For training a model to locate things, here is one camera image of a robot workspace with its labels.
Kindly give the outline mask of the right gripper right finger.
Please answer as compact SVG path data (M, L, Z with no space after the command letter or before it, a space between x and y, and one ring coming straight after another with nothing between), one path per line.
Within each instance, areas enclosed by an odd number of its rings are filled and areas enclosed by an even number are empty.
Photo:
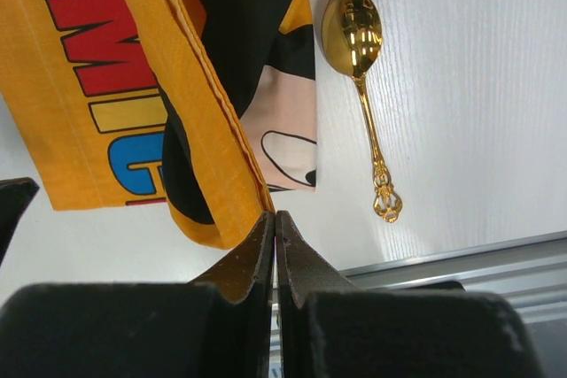
M357 288L276 215L286 377L541 377L502 297L462 289Z

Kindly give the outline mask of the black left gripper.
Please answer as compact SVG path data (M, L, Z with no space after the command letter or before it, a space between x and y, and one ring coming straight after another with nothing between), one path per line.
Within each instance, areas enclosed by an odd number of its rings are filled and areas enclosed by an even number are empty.
M19 219L25 212L39 186L29 177L1 180L0 184L0 262L12 240Z

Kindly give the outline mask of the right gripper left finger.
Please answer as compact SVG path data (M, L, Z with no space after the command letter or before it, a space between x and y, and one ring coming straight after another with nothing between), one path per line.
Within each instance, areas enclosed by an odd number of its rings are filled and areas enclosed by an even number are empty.
M265 377L275 216L186 283L42 283L1 310L4 377Z

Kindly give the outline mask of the orange cartoon mouse cloth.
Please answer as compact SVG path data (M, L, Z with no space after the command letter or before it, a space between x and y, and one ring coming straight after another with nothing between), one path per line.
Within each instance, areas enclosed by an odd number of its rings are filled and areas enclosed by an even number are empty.
M1 92L59 211L165 202L230 249L316 185L309 0L1 0Z

